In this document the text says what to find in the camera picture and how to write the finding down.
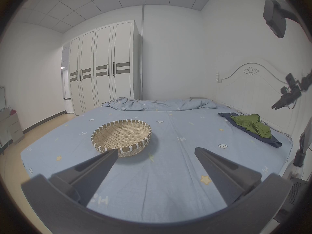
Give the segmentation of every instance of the white headboard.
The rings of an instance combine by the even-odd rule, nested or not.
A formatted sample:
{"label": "white headboard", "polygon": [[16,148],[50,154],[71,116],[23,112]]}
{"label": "white headboard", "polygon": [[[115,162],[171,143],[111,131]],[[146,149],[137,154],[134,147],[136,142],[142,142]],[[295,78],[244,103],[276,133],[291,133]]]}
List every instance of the white headboard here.
{"label": "white headboard", "polygon": [[288,86],[285,76],[262,59],[245,60],[224,74],[216,74],[216,100],[242,113],[259,114],[271,127],[291,135],[300,101],[293,110],[271,108],[281,97],[280,89]]}

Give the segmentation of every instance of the carved floral ornament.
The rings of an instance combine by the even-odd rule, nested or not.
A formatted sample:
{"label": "carved floral ornament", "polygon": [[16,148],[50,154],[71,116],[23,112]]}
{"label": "carved floral ornament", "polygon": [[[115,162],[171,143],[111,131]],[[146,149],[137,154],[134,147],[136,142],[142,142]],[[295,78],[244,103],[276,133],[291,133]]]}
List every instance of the carved floral ornament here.
{"label": "carved floral ornament", "polygon": [[258,73],[259,70],[257,70],[256,68],[253,68],[253,67],[249,67],[249,68],[245,69],[243,72],[251,76],[255,73]]}

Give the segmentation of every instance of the white wardrobe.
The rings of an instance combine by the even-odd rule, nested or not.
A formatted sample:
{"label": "white wardrobe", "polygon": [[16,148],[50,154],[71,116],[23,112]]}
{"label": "white wardrobe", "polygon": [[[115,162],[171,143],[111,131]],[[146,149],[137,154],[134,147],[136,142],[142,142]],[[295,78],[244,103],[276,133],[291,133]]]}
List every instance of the white wardrobe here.
{"label": "white wardrobe", "polygon": [[71,41],[69,81],[76,115],[118,97],[140,98],[138,51],[134,20],[97,28]]}

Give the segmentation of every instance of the ventilation grille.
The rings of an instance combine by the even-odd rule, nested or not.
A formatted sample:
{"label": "ventilation grille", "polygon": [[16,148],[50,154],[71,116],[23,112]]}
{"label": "ventilation grille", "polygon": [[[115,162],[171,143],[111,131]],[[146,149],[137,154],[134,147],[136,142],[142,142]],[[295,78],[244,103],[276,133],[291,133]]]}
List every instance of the ventilation grille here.
{"label": "ventilation grille", "polygon": [[288,195],[288,202],[289,202],[289,203],[291,203],[291,204],[294,205],[294,201],[295,201],[296,196],[297,196],[297,194],[298,194],[298,192],[299,192],[299,189],[300,189],[300,187],[301,187],[302,185],[303,185],[303,184],[300,183],[300,182],[296,182],[296,183],[293,184],[293,186],[291,187],[291,191],[290,191],[290,193],[289,193],[289,195]]}

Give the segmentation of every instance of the floor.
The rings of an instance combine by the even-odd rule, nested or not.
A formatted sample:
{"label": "floor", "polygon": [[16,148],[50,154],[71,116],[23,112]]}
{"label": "floor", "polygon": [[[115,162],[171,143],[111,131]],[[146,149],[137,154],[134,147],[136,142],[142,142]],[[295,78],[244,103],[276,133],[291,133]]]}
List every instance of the floor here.
{"label": "floor", "polygon": [[0,176],[8,191],[25,216],[43,234],[51,234],[51,232],[35,214],[21,190],[21,183],[29,180],[29,176],[21,161],[21,152],[49,131],[68,122],[74,117],[74,114],[63,114],[43,123],[26,133],[25,138],[16,145],[12,143],[5,149],[4,155],[0,155]]}

